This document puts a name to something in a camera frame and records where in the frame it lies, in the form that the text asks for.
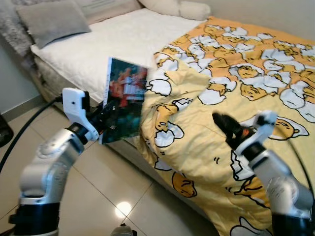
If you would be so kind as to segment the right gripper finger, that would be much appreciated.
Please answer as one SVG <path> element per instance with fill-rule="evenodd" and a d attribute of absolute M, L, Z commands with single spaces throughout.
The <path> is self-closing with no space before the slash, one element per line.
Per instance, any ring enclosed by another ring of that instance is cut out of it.
<path fill-rule="evenodd" d="M 216 124 L 223 133 L 238 132 L 238 121 L 236 121 L 233 117 L 225 113 L 213 112 L 212 119 L 214 124 Z"/>
<path fill-rule="evenodd" d="M 230 148 L 238 148 L 242 144 L 242 128 L 220 128 L 225 135 L 225 142 Z"/>

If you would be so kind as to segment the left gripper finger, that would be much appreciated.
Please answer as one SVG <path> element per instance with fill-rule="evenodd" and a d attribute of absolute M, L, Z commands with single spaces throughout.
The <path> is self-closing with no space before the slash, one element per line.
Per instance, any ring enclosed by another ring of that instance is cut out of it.
<path fill-rule="evenodd" d="M 116 126 L 117 116 L 119 115 L 119 101 L 108 101 L 103 105 L 103 131 L 112 129 Z"/>

